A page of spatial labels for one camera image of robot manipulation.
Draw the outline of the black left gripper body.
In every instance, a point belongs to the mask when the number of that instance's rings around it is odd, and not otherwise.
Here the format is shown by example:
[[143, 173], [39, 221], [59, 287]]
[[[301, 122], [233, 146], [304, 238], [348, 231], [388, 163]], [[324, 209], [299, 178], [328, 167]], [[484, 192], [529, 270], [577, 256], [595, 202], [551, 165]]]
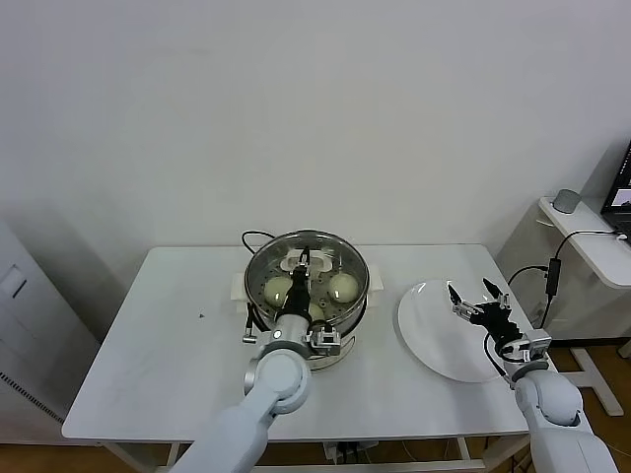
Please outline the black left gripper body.
[[305, 320], [310, 319], [310, 293], [308, 278], [296, 276], [292, 279], [292, 286], [287, 292], [286, 301], [281, 308], [281, 314], [297, 315]]

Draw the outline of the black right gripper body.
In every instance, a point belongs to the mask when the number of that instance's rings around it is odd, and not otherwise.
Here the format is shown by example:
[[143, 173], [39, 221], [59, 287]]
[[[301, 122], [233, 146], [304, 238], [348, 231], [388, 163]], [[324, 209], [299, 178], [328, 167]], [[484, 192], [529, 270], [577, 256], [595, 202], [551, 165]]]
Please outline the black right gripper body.
[[505, 346], [522, 338], [518, 325], [509, 319], [512, 308], [508, 304], [492, 302], [475, 304], [473, 308], [470, 323], [484, 327], [496, 346]]

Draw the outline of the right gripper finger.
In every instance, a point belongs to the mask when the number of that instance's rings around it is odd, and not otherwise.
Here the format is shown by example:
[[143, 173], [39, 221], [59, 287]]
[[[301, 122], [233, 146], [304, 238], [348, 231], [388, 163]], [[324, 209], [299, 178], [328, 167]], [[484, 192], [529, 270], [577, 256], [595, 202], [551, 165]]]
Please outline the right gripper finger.
[[484, 278], [483, 285], [487, 292], [494, 298], [500, 309], [510, 308], [510, 297], [508, 293], [503, 292], [496, 284]]
[[463, 300], [451, 284], [448, 284], [447, 288], [453, 313], [469, 323], [479, 323], [485, 315], [484, 310], [477, 305]]

